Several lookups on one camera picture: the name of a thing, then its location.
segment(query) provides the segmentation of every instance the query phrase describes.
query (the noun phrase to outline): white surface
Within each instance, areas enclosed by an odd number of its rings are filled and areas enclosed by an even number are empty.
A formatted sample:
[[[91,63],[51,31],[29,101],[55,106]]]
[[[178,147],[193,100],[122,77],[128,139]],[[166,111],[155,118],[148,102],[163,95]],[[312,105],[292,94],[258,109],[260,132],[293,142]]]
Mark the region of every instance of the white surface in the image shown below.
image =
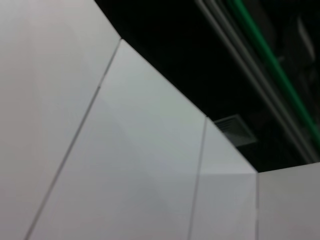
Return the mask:
[[[320,163],[259,174],[259,240],[320,239]]]
[[[0,2],[0,238],[22,240],[119,41],[92,0]]]
[[[205,116],[122,41],[31,240],[187,240]]]
[[[191,240],[254,240],[257,173],[208,119]]]

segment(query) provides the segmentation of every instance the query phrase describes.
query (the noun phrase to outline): white partition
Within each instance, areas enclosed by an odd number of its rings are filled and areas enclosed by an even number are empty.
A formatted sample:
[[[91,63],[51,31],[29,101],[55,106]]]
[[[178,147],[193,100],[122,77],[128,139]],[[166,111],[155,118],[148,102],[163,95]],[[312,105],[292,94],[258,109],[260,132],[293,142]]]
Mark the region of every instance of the white partition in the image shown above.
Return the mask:
[[[0,2],[1,239],[24,239],[119,39],[93,0]]]
[[[259,240],[320,239],[320,163],[259,174]]]
[[[257,172],[207,121],[191,240],[256,239]]]
[[[205,116],[122,41],[31,240],[187,240]]]

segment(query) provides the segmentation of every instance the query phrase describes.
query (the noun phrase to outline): dark ceiling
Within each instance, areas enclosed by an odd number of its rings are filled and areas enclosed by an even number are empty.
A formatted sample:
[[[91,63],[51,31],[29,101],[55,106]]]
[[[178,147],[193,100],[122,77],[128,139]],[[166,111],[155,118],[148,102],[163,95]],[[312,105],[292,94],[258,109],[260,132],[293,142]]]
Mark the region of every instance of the dark ceiling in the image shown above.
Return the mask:
[[[213,121],[239,114],[258,143],[238,150],[259,171],[302,165],[192,0],[96,0],[134,49]]]

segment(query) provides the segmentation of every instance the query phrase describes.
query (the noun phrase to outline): white wall panel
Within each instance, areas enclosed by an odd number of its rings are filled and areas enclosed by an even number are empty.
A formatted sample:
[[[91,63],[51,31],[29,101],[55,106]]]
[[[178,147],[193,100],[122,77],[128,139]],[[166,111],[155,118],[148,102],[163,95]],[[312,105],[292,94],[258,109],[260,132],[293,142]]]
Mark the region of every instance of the white wall panel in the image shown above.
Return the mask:
[[[205,116],[122,41],[31,240],[187,240]]]
[[[119,36],[92,0],[0,2],[0,238],[22,240]]]
[[[254,240],[257,173],[208,119],[191,240]]]
[[[320,239],[320,163],[259,174],[259,240]]]

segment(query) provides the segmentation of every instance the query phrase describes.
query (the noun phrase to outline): air vent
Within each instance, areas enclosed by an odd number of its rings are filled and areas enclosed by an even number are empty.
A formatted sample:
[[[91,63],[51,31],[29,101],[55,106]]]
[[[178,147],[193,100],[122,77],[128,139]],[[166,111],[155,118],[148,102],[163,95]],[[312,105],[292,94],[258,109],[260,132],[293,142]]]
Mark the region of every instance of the air vent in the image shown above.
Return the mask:
[[[221,132],[235,146],[240,147],[257,142],[256,137],[239,115],[232,115],[214,122]]]

